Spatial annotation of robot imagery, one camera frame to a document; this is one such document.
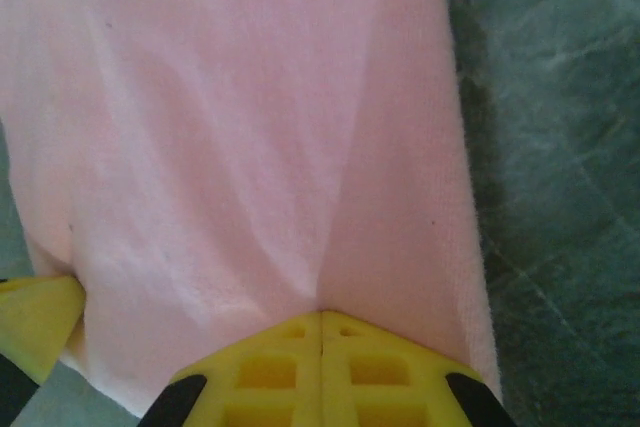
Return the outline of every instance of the pink towel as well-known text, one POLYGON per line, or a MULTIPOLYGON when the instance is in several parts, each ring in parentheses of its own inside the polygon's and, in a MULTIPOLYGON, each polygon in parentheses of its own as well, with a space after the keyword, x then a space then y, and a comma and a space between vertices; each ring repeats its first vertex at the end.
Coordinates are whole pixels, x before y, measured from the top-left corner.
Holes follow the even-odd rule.
POLYGON ((0 114, 66 358, 142 414, 330 308, 498 389, 446 0, 0 0, 0 114))

